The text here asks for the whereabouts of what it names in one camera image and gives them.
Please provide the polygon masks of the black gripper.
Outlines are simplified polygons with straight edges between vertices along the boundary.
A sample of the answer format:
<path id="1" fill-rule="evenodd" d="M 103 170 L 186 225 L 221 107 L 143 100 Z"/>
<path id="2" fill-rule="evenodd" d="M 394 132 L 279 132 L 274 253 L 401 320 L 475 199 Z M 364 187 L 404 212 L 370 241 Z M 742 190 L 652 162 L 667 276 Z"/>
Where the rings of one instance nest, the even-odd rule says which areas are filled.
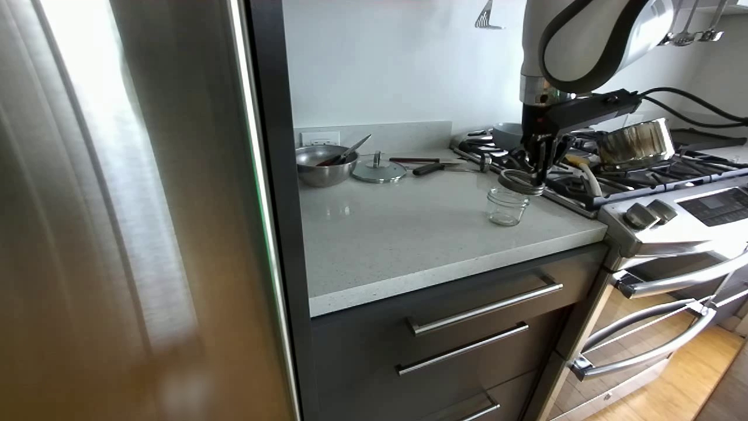
<path id="1" fill-rule="evenodd" d="M 527 105 L 521 110 L 524 167 L 537 185 L 544 185 L 549 170 L 558 162 L 555 144 L 558 132 L 629 114 L 639 105 L 640 96 L 626 88 L 571 97 L 555 105 Z"/>

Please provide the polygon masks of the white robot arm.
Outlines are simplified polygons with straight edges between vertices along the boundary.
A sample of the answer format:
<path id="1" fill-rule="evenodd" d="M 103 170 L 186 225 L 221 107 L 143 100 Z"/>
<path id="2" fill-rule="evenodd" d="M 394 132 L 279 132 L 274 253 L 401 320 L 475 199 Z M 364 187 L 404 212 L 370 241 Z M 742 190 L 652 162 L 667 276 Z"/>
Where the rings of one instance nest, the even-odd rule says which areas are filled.
<path id="1" fill-rule="evenodd" d="M 521 144 L 534 183 L 558 158 L 558 136 L 639 107 L 598 93 L 622 68 L 667 41 L 673 0 L 527 0 L 521 33 Z"/>

